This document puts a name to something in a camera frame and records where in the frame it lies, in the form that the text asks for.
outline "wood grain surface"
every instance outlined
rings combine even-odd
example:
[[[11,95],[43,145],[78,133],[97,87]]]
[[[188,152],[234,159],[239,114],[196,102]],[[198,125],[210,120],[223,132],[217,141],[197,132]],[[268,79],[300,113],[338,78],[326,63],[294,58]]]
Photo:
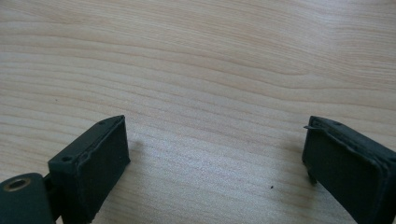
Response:
[[[354,223],[308,182],[303,127],[395,150],[395,112],[394,1],[0,1],[0,180],[123,114],[96,224]]]

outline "mounting hole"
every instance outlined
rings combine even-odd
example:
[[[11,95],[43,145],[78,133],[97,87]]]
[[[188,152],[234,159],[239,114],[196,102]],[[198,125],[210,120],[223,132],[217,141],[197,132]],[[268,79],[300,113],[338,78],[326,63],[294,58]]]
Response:
[[[30,182],[30,178],[14,179],[4,186],[4,190],[8,192],[17,191],[28,186]]]
[[[67,156],[67,157],[63,157],[62,161],[71,161],[72,159],[73,159],[73,157]]]

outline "screw hole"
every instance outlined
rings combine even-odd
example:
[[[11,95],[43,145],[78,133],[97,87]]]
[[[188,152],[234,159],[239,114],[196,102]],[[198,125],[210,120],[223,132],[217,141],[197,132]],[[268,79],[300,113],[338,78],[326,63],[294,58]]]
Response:
[[[29,178],[15,179],[4,186],[4,190],[8,192],[17,191],[25,188],[30,184]]]
[[[63,157],[62,161],[71,161],[73,157]]]

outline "black plastic part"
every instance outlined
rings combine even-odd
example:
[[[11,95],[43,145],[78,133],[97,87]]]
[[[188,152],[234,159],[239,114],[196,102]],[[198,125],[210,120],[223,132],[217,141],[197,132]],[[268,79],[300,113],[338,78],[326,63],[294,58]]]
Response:
[[[124,116],[96,123],[52,158],[49,173],[64,194],[64,223],[92,222],[129,162]]]
[[[43,177],[18,175],[0,184],[0,224],[54,223]]]
[[[347,126],[311,117],[303,162],[358,223],[392,223],[396,153]]]

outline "wooden table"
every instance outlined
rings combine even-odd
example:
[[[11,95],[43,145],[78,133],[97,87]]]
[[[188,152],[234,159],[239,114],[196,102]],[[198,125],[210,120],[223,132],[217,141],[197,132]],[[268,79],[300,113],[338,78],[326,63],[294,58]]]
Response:
[[[0,1],[0,179],[126,117],[93,223],[354,223],[301,162],[310,115],[396,149],[396,3]]]

